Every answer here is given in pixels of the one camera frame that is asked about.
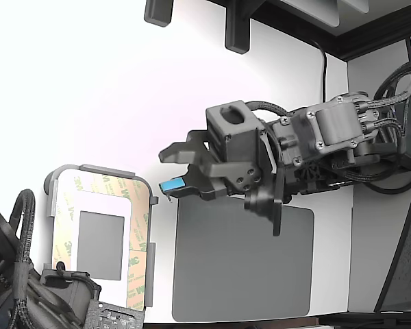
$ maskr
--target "screw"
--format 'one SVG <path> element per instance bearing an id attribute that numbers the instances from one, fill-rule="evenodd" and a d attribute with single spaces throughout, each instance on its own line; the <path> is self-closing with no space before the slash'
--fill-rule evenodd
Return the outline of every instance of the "screw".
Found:
<path id="1" fill-rule="evenodd" d="M 288 117 L 280 117 L 280 123 L 282 125 L 288 125 L 289 124 L 289 118 Z"/>
<path id="2" fill-rule="evenodd" d="M 324 143 L 321 142 L 321 141 L 316 142 L 316 148 L 317 148 L 317 149 L 324 149 Z"/>
<path id="3" fill-rule="evenodd" d="M 299 156 L 297 156 L 296 158 L 293 158 L 292 163 L 296 166 L 296 167 L 300 167 L 302 165 L 302 161 L 301 158 Z"/>

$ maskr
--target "black braided cable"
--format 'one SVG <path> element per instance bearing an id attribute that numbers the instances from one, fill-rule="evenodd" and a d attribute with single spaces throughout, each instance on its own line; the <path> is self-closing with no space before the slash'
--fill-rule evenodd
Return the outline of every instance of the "black braided cable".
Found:
<path id="1" fill-rule="evenodd" d="M 403 107 L 403 133 L 405 135 L 408 128 L 408 112 L 410 109 L 410 100 L 411 97 L 407 98 L 405 101 L 405 106 Z"/>
<path id="2" fill-rule="evenodd" d="M 406 191 L 409 191 L 411 189 L 411 182 L 407 183 L 405 186 L 399 187 L 399 188 L 383 188 L 379 187 L 376 185 L 373 185 L 371 183 L 364 183 L 365 186 L 367 186 L 369 189 L 385 194 L 385 195 L 397 195 L 397 194 L 402 194 L 405 193 Z"/>
<path id="3" fill-rule="evenodd" d="M 251 111 L 265 110 L 265 111 L 275 113 L 276 115 L 280 117 L 290 116 L 288 111 L 286 111 L 284 108 L 278 105 L 275 105 L 273 103 L 269 103 L 267 101 L 249 101 L 245 103 L 245 105 L 248 106 L 248 108 Z"/>
<path id="4" fill-rule="evenodd" d="M 397 84 L 399 80 L 407 75 L 411 75 L 411 62 L 405 63 L 399 67 L 393 74 L 391 74 L 379 87 L 375 93 L 375 99 L 368 102 L 369 109 L 384 108 L 386 106 L 395 105 L 403 101 L 407 101 L 411 97 L 411 83 L 405 91 L 392 97 L 383 98 L 384 93 L 393 85 Z"/>
<path id="5" fill-rule="evenodd" d="M 21 229 L 20 244 L 16 255 L 14 284 L 12 286 L 14 292 L 14 314 L 8 328 L 13 329 L 16 321 L 19 319 L 25 328 L 36 329 L 27 309 L 27 280 L 21 279 L 28 277 L 29 265 L 31 263 L 29 254 L 35 217 L 35 196 L 31 190 L 27 189 L 20 192 L 15 201 L 11 217 L 22 218 L 23 227 Z"/>
<path id="6" fill-rule="evenodd" d="M 367 182 L 376 182 L 378 180 L 385 180 L 386 178 L 390 177 L 394 174 L 400 165 L 400 156 L 397 157 L 396 161 L 393 162 L 393 165 L 390 166 L 387 170 L 376 173 L 376 174 L 362 174 L 362 173 L 355 173 L 353 171 L 345 171 L 341 173 L 338 172 L 339 175 L 347 178 L 349 180 L 353 180 L 355 182 L 367 183 Z"/>

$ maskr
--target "gray rectangle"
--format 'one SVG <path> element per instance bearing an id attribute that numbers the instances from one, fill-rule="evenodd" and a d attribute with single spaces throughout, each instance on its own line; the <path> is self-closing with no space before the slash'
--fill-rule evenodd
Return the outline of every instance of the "gray rectangle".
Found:
<path id="1" fill-rule="evenodd" d="M 120 280 L 125 218 L 81 211 L 77 270 L 93 279 Z"/>
<path id="2" fill-rule="evenodd" d="M 282 233 L 243 200 L 178 201 L 173 317 L 182 322 L 303 317 L 310 308 L 314 214 L 285 206 Z"/>
<path id="3" fill-rule="evenodd" d="M 354 103 L 338 104 L 318 111 L 316 120 L 326 145 L 339 144 L 362 135 Z"/>

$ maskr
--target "black shelf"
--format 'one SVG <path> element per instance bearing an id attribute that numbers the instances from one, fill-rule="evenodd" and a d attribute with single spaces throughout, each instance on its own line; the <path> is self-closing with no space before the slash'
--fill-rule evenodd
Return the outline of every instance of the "black shelf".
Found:
<path id="1" fill-rule="evenodd" d="M 411 37 L 411 5 L 335 36 L 265 0 L 208 0 L 227 8 L 225 46 L 237 53 L 249 50 L 249 19 L 313 45 L 344 61 Z M 171 22 L 173 0 L 147 0 L 145 20 L 159 26 Z"/>

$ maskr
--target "blue object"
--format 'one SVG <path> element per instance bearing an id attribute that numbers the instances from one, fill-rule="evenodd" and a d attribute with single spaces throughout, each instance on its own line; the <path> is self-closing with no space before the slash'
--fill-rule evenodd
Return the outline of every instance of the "blue object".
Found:
<path id="1" fill-rule="evenodd" d="M 175 190 L 176 188 L 184 187 L 186 183 L 184 183 L 181 177 L 174 178 L 173 180 L 169 180 L 168 182 L 164 182 L 160 184 L 160 188 L 162 192 L 167 192 L 169 190 Z"/>

